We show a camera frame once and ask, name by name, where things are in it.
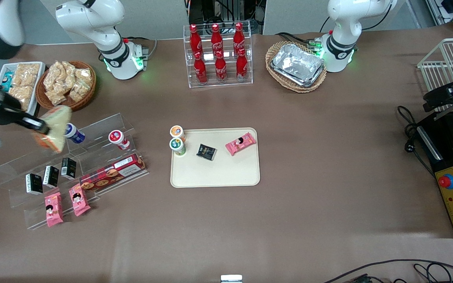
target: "red button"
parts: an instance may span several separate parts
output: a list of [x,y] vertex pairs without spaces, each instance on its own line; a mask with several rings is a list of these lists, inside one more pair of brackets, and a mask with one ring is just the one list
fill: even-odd
[[452,181],[450,180],[450,178],[448,178],[447,176],[442,176],[438,179],[438,183],[440,184],[440,186],[442,186],[443,188],[448,188],[449,186],[451,186],[452,184]]

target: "red emergency stop button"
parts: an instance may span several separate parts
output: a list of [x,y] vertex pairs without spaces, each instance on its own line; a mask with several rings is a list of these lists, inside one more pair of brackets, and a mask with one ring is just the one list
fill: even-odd
[[438,184],[443,188],[449,190],[453,189],[453,176],[451,174],[445,174],[442,177],[439,177]]

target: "red cookie box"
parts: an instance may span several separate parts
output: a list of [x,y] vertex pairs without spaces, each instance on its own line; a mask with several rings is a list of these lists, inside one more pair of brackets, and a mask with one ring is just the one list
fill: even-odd
[[131,154],[109,166],[82,176],[79,184],[82,189],[93,191],[112,185],[144,168],[144,161],[137,154]]

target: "red glass bottle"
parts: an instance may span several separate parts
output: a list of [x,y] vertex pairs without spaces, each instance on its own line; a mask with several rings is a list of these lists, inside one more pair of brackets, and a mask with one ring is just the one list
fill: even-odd
[[194,54],[195,63],[193,64],[195,68],[195,75],[198,79],[199,85],[207,84],[207,73],[205,71],[205,63],[202,61],[202,56],[199,53]]
[[200,35],[197,33],[197,26],[195,24],[190,25],[190,46],[194,57],[195,54],[199,54],[202,57],[202,39],[200,39]]
[[224,84],[227,80],[227,63],[225,62],[225,59],[223,59],[223,56],[216,59],[214,65],[216,66],[216,79],[218,80],[218,83]]
[[221,37],[221,34],[219,34],[218,24],[212,24],[211,45],[214,58],[223,58],[223,38]]
[[242,23],[236,23],[234,34],[234,57],[239,56],[239,50],[243,49],[244,49],[244,33],[242,32]]
[[244,82],[248,78],[248,60],[246,59],[246,50],[239,50],[237,57],[237,81]]

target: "pink snack package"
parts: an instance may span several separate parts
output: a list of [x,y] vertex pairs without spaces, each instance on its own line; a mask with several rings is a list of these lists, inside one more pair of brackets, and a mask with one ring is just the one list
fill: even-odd
[[60,192],[45,197],[46,223],[48,224],[48,227],[64,222],[61,200]]
[[227,143],[225,145],[228,152],[234,156],[234,154],[238,151],[245,149],[250,145],[254,145],[256,143],[255,139],[250,133],[244,134],[240,138],[234,140],[233,142]]
[[80,216],[82,213],[90,209],[90,206],[88,206],[87,204],[85,192],[81,188],[80,184],[77,184],[74,187],[70,188],[70,197],[74,215]]

